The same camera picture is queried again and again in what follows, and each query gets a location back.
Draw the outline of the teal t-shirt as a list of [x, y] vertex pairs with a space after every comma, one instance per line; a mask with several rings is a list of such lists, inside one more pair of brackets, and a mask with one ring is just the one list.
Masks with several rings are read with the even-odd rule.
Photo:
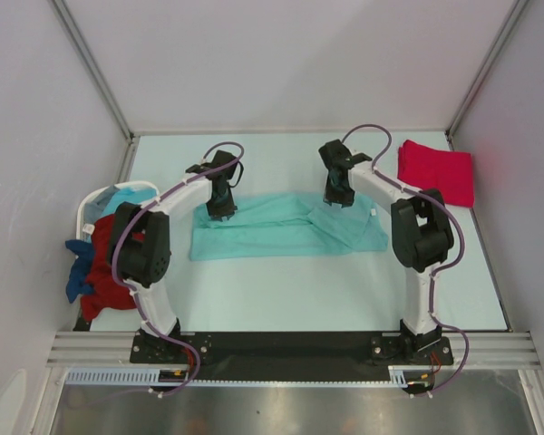
[[222, 260], [272, 256], [343, 256], [384, 252], [389, 237], [377, 206], [357, 196], [349, 208], [330, 206], [319, 193], [287, 192], [238, 198], [227, 220], [212, 220], [207, 208], [193, 214], [189, 259]]

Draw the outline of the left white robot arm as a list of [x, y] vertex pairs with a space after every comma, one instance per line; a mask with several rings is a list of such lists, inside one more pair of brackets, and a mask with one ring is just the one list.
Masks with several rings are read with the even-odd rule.
[[[234, 155], [221, 149], [239, 149]], [[126, 288], [141, 319], [141, 334], [152, 338], [151, 352], [161, 361], [176, 360], [183, 349], [197, 351], [180, 339], [179, 319], [168, 298], [164, 276], [170, 267], [170, 223], [204, 206], [212, 220], [231, 218], [237, 210], [230, 181], [243, 172], [244, 148], [222, 142], [209, 149], [200, 163], [189, 167], [175, 186], [142, 205], [121, 203], [115, 213], [107, 261], [112, 279]]]

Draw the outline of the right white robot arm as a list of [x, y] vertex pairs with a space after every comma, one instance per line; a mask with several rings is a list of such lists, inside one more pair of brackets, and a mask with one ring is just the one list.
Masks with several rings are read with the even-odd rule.
[[406, 282], [400, 352], [407, 362], [422, 363], [442, 338], [442, 327], [433, 319], [433, 272], [454, 246], [442, 195], [435, 189], [412, 193], [380, 173], [369, 156], [353, 153], [340, 140], [327, 142], [318, 152], [327, 170], [327, 204], [351, 207], [363, 194], [389, 214], [391, 247]]

